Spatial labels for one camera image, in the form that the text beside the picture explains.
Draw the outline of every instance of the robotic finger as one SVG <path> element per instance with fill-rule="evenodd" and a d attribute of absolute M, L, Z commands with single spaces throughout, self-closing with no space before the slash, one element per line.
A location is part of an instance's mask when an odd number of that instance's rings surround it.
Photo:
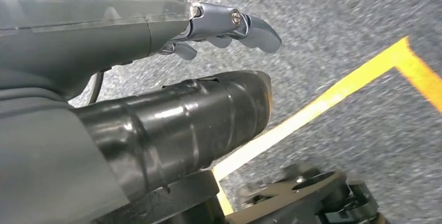
<path fill-rule="evenodd" d="M 232 40 L 266 53 L 276 52 L 282 44 L 276 31 L 260 18 L 230 7 L 199 3 L 198 12 L 189 21 L 186 31 L 171 39 L 160 54 L 175 53 L 185 60 L 192 60 L 197 52 L 185 42 L 208 41 L 215 47 L 227 48 Z"/>

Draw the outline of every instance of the black mechanical part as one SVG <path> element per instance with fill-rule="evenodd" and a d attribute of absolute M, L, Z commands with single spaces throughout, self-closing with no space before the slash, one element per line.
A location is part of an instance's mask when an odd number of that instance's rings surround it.
<path fill-rule="evenodd" d="M 271 100 L 267 74 L 235 71 L 71 111 L 136 200 L 258 135 Z"/>
<path fill-rule="evenodd" d="M 254 204 L 226 217 L 215 197 L 217 192 L 212 172 L 200 171 L 99 218 L 96 224 L 389 224 L 377 212 L 365 184 L 347 183 L 340 171 L 322 173 L 301 183 L 269 183 L 254 193 Z M 338 203 L 339 210 L 328 211 L 330 205 Z"/>
<path fill-rule="evenodd" d="M 216 198 L 218 192 L 211 171 L 196 172 L 148 193 L 95 223 L 225 224 L 225 216 Z"/>
<path fill-rule="evenodd" d="M 306 164 L 288 168 L 292 181 L 268 183 L 250 194 L 248 208 L 226 216 L 229 224 L 389 224 L 363 182 L 346 182 L 339 171 L 300 180 L 299 171 L 314 174 L 318 169 Z"/>
<path fill-rule="evenodd" d="M 307 163 L 296 163 L 283 168 L 284 177 L 276 182 L 297 181 L 303 182 L 321 174 L 321 170 Z"/>

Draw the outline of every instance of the gray speckled floor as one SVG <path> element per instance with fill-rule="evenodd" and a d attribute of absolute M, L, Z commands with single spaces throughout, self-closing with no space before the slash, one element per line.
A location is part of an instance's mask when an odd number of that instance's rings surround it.
<path fill-rule="evenodd" d="M 269 127 L 297 112 L 329 86 L 410 34 L 440 0 L 202 0 L 261 17 L 283 46 L 263 54 L 234 43 L 228 49 L 195 44 L 194 61 L 154 56 L 106 74 L 100 100 L 146 92 L 185 78 L 258 69 L 273 79 Z M 84 95 L 73 101 L 84 102 Z M 368 183 L 393 223 L 441 223 L 442 118 L 396 71 L 351 95 L 222 181 L 234 187 L 307 160 L 343 169 Z"/>

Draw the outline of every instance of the screw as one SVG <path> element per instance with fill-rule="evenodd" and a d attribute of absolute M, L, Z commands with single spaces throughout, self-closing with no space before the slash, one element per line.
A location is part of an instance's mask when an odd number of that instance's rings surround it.
<path fill-rule="evenodd" d="M 241 14 L 239 13 L 239 11 L 232 11 L 232 22 L 235 26 L 239 26 L 241 24 Z"/>

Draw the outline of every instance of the transparent plastic cover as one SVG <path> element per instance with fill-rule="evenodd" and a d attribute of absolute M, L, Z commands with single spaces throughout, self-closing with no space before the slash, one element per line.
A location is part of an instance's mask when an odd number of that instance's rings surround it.
<path fill-rule="evenodd" d="M 197 0 L 0 0 L 0 30 L 52 31 L 189 20 Z"/>

